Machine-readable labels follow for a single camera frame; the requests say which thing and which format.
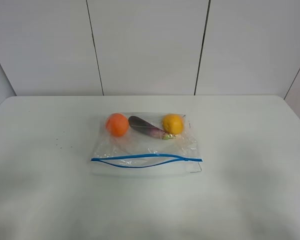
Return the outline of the clear zip bag blue zipper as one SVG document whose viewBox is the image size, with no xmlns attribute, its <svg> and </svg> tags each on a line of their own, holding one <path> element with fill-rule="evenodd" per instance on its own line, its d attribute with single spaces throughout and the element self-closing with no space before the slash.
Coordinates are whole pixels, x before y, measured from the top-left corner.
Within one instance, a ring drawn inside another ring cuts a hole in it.
<svg viewBox="0 0 300 240">
<path fill-rule="evenodd" d="M 99 116 L 98 134 L 91 153 L 90 162 L 97 164 L 98 172 L 112 174 L 123 172 L 127 175 L 172 175 L 197 174 L 202 172 L 203 162 L 199 144 L 193 136 L 191 123 L 185 114 L 162 112 L 116 112 L 137 116 L 153 126 L 163 129 L 162 120 L 168 114 L 183 118 L 183 132 L 175 138 L 161 140 L 133 130 L 130 125 L 121 137 L 111 136 L 106 130 L 107 118 Z"/>
</svg>

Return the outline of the yellow orange fruit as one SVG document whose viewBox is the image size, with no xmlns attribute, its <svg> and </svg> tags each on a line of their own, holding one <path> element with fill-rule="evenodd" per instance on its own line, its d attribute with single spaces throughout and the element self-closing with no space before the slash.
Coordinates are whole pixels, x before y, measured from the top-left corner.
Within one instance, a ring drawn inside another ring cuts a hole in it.
<svg viewBox="0 0 300 240">
<path fill-rule="evenodd" d="M 184 120 L 180 115 L 167 114 L 162 119 L 162 127 L 172 135 L 179 135 L 184 130 Z"/>
</svg>

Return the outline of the purple eggplant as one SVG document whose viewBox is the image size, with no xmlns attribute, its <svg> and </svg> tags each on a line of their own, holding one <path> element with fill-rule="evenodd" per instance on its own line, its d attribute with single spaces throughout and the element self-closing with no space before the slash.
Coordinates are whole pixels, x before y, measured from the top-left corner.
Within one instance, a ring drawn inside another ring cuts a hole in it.
<svg viewBox="0 0 300 240">
<path fill-rule="evenodd" d="M 128 118 L 128 123 L 133 130 L 152 138 L 170 140 L 176 137 L 175 135 L 165 132 L 164 130 L 150 124 L 138 116 L 130 116 Z"/>
</svg>

